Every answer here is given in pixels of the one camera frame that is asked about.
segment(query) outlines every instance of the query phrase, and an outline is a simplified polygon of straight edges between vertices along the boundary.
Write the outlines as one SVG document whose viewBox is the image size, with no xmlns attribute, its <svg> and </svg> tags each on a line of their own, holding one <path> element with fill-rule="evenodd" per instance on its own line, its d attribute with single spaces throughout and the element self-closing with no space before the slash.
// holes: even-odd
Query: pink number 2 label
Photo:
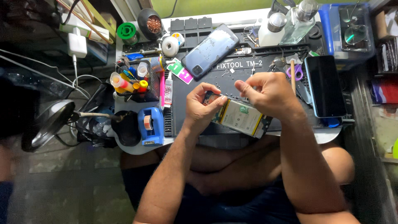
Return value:
<svg viewBox="0 0 398 224">
<path fill-rule="evenodd" d="M 178 78 L 180 78 L 186 84 L 189 84 L 192 81 L 193 76 L 188 72 L 186 68 L 184 68 L 182 71 L 180 71 Z"/>
</svg>

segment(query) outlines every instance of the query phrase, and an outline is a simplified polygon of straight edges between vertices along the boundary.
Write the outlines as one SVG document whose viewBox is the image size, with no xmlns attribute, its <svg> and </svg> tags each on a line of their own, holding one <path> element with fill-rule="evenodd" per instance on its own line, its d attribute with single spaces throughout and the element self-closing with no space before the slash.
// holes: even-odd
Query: pink pen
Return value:
<svg viewBox="0 0 398 224">
<path fill-rule="evenodd" d="M 160 106 L 164 109 L 164 71 L 160 72 Z"/>
</svg>

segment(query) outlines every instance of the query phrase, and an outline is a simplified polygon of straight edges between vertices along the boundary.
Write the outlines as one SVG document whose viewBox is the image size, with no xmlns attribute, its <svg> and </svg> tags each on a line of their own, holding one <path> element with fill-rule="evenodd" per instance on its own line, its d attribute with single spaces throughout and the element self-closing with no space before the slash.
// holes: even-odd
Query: man's right hand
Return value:
<svg viewBox="0 0 398 224">
<path fill-rule="evenodd" d="M 264 115 L 275 117 L 281 122 L 288 122 L 294 115 L 305 116 L 304 109 L 282 72 L 256 73 L 246 82 L 236 81 L 235 87 L 241 97 L 248 97 Z"/>
</svg>

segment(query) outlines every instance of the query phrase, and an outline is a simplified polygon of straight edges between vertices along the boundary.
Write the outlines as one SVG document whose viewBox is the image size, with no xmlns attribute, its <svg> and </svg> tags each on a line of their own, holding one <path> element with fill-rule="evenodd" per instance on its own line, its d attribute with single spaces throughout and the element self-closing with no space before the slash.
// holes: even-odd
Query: purple scissors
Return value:
<svg viewBox="0 0 398 224">
<path fill-rule="evenodd" d="M 290 74 L 290 70 L 291 70 L 291 67 L 289 67 L 289 68 L 287 69 L 287 71 L 286 71 L 286 74 L 287 74 L 287 76 L 289 76 L 289 78 L 292 77 L 292 75 Z M 299 81 L 300 79 L 302 79 L 303 74 L 302 74 L 301 64 L 295 65 L 295 74 L 296 74 L 296 75 L 295 75 L 295 76 L 296 76 L 296 81 Z"/>
</svg>

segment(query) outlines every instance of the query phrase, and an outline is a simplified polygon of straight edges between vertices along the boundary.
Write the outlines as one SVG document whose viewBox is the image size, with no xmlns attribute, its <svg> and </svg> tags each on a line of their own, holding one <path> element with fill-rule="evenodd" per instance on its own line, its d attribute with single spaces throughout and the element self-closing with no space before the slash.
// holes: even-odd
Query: workbench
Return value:
<svg viewBox="0 0 398 224">
<path fill-rule="evenodd" d="M 229 13 L 221 13 L 221 14 L 209 14 L 209 15 L 201 15 L 201 16 L 190 16 L 190 17 L 180 17 L 180 18 L 170 18 L 170 19 L 162 19 L 162 23 L 164 25 L 164 28 L 167 32 L 170 32 L 170 26 L 171 26 L 171 21 L 174 21 L 176 19 L 180 20 L 187 20 L 189 18 L 193 19 L 201 19 L 203 17 L 207 18 L 212 18 L 212 26 L 217 27 L 220 24 L 224 23 L 228 25 L 230 29 L 242 29 L 243 27 L 246 26 L 253 26 L 254 23 L 257 22 L 258 24 L 258 19 L 262 18 L 262 22 L 266 23 L 267 22 L 267 14 L 269 12 L 269 9 L 259 9 L 259 10 L 249 10 L 249 11 L 240 11 L 240 12 L 229 12 Z M 315 15 L 315 20 L 318 22 L 317 24 L 320 25 L 320 17 L 318 14 Z M 137 22 L 131 22 L 136 25 L 138 32 L 140 32 Z M 140 33 L 141 39 L 138 44 L 141 42 L 146 42 L 147 40 L 143 36 L 142 33 Z M 322 44 L 315 44 L 312 45 L 311 47 L 309 45 L 303 45 L 303 48 L 305 47 L 310 47 L 312 51 L 316 51 L 316 49 L 319 47 L 317 45 L 322 46 Z M 123 48 L 123 42 L 120 38 L 117 37 L 116 40 L 116 60 L 119 59 L 120 56 L 123 55 L 123 51 L 126 50 Z M 175 56 L 178 59 L 181 59 L 188 50 L 181 52 Z M 288 53 L 289 50 L 285 48 L 284 53 Z M 239 92 L 235 89 L 233 83 L 236 80 L 246 80 L 250 74 L 251 74 L 251 67 L 254 65 L 256 72 L 264 72 L 267 71 L 269 68 L 269 65 L 273 59 L 274 56 L 277 54 L 273 55 L 273 57 L 262 57 L 264 54 L 259 54 L 258 56 L 252 56 L 252 55 L 246 55 L 246 56 L 241 56 L 241 58 L 237 58 L 238 56 L 231 58 L 234 61 L 231 61 L 231 63 L 234 63 L 234 65 L 237 63 L 239 66 L 241 66 L 242 72 L 237 73 L 235 72 L 234 74 L 227 74 L 224 75 L 224 77 L 221 77 L 224 73 L 224 71 L 227 69 L 226 67 L 230 65 L 230 63 L 224 63 L 226 59 L 220 60 L 220 63 L 216 65 L 212 71 L 207 73 L 205 76 L 203 76 L 198 82 L 195 80 L 192 80 L 189 85 L 185 84 L 182 82 L 179 78 L 173 75 L 173 134 L 170 137 L 164 137 L 164 144 L 172 143 L 175 139 L 175 136 L 178 134 L 179 130 L 181 129 L 182 122 L 185 118 L 185 97 L 186 95 L 191 92 L 200 82 L 208 82 L 212 84 L 218 83 L 220 86 L 220 89 L 222 91 L 222 94 L 232 94 L 233 96 L 239 96 Z M 152 107 L 152 106 L 158 106 L 159 102 L 145 102 L 145 103 L 136 103 L 131 100 L 125 102 L 124 97 L 118 96 L 116 93 L 113 95 L 115 99 L 115 113 L 120 111 L 120 110 L 132 110 L 135 112 L 138 112 L 142 108 L 147 108 L 147 107 Z M 314 116 L 314 112 L 311 106 L 307 105 L 305 102 L 300 100 L 300 102 L 303 105 L 303 108 L 307 111 L 308 117 L 309 117 L 309 122 L 313 125 L 314 127 L 314 134 L 316 137 L 316 140 L 319 144 L 321 143 L 326 143 L 331 140 L 333 140 L 341 131 L 341 127 L 338 128 L 320 128 L 319 127 L 319 119 L 317 119 Z M 214 124 L 211 123 L 209 127 L 203 132 L 204 135 L 215 135 L 215 134 L 234 134 L 237 133 L 234 130 L 231 130 L 229 128 L 226 128 L 222 125 L 219 124 Z M 271 125 L 268 128 L 267 134 L 270 135 L 280 135 L 281 133 L 281 123 L 278 119 L 273 119 Z M 116 138 L 116 141 L 120 148 L 124 150 L 127 153 L 130 154 L 143 154 L 146 153 L 150 150 L 153 150 L 156 147 L 144 147 L 140 143 L 134 147 L 126 147 L 120 144 L 117 135 L 114 135 Z"/>
</svg>

